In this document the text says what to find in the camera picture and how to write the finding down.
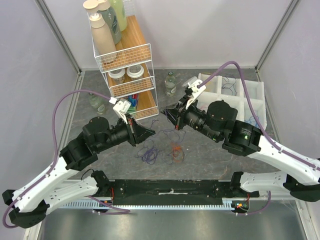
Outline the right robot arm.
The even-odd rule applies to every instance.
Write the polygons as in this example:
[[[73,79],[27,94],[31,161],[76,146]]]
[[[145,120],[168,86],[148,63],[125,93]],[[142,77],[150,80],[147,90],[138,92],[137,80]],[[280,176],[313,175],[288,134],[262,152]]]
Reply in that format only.
[[[209,104],[200,110],[197,102],[188,103],[185,95],[178,103],[165,107],[161,112],[176,130],[189,126],[236,156],[249,157],[267,163],[276,172],[234,172],[229,191],[235,197],[245,192],[284,191],[305,202],[320,199],[320,161],[299,154],[270,138],[261,129],[237,120],[238,110],[224,100]]]

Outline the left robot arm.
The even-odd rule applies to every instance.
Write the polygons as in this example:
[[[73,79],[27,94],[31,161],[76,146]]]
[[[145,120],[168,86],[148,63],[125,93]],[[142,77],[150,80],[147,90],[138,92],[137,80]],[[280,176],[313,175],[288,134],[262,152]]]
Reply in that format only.
[[[8,206],[2,217],[3,225],[8,229],[27,229],[70,201],[106,196],[112,185],[102,170],[94,171],[74,185],[60,189],[57,186],[97,161],[99,153],[124,142],[135,147],[154,134],[154,130],[142,126],[130,114],[126,114],[124,119],[119,118],[115,126],[111,126],[104,117],[92,118],[47,169],[24,187],[2,193]]]

